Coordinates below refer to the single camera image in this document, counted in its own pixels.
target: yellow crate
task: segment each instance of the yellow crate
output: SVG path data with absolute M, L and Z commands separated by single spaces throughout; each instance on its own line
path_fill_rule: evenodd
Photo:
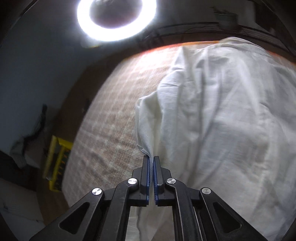
M 73 146 L 73 143 L 63 140 L 61 138 L 58 138 L 56 136 L 52 136 L 47 160 L 45 163 L 45 168 L 42 175 L 43 178 L 49 179 L 49 189 L 51 191 L 56 191 L 56 192 L 61 191 L 62 178 L 63 178 L 63 174 L 66 168 L 66 163 L 69 158 L 69 154 L 71 152 L 72 146 Z M 59 147 L 60 150 L 59 150 L 57 159 L 55 160 L 52 175 L 48 177 L 50 167 L 54 161 L 54 154 L 57 147 Z

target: metal pivot screw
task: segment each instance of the metal pivot screw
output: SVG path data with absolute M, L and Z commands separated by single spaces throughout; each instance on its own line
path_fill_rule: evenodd
M 102 193 L 102 189 L 101 188 L 94 188 L 92 190 L 92 194 L 93 195 L 100 195 Z
M 129 180 L 128 180 L 128 183 L 129 184 L 136 184 L 137 183 L 137 179 L 135 179 L 135 178 L 130 178 Z
M 210 194 L 211 193 L 211 189 L 209 189 L 209 188 L 203 188 L 202 189 L 202 193 L 203 194 Z
M 167 179 L 167 183 L 168 184 L 175 184 L 176 183 L 176 179 L 174 179 L 174 178 L 168 178 Z

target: wall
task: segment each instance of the wall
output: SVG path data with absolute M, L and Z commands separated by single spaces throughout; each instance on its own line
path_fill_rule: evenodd
M 38 1 L 0 48 L 0 150 L 6 154 L 32 133 L 42 104 L 58 110 L 83 70 L 122 46 L 83 48 L 77 38 L 81 30 L 69 19 L 75 15 L 65 3 L 71 1 Z
M 45 227 L 36 192 L 0 179 L 0 213 L 15 237 L 29 240 Z

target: white cloth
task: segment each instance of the white cloth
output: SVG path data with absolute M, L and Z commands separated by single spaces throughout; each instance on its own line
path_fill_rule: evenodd
M 211 188 L 268 240 L 296 216 L 296 72 L 286 62 L 234 37 L 180 47 L 136 105 L 139 149 L 188 187 Z M 170 208 L 153 197 L 139 212 L 140 239 L 173 240 Z

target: blue gripper pad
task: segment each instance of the blue gripper pad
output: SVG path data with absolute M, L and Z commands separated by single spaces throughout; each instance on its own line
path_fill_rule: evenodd
M 146 203 L 149 204 L 149 187 L 150 187 L 150 158 L 148 157 L 147 164 L 147 182 L 146 182 Z
M 155 204 L 158 204 L 158 188 L 157 188 L 157 176 L 156 176 L 156 165 L 155 159 L 153 158 L 153 188 L 154 188 L 154 200 Z

